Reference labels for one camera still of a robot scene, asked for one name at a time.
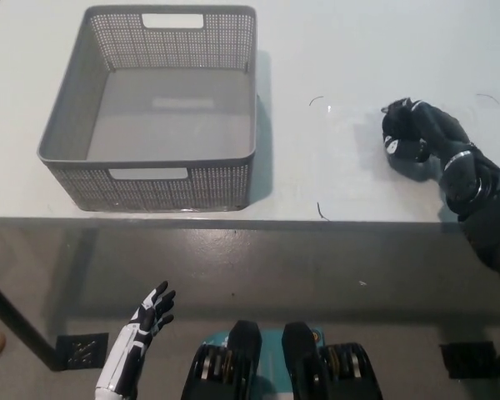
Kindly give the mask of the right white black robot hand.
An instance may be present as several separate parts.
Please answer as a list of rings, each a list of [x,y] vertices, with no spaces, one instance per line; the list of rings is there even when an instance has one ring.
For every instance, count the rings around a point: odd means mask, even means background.
[[[405,97],[382,112],[383,145],[390,158],[424,163],[434,156],[446,163],[473,147],[455,117],[423,100]]]

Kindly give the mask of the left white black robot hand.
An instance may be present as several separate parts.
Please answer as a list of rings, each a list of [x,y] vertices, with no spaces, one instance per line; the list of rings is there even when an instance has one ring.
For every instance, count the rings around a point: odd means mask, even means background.
[[[173,321],[176,292],[164,281],[140,303],[123,326],[97,380],[96,400],[135,399],[147,350],[157,334]]]

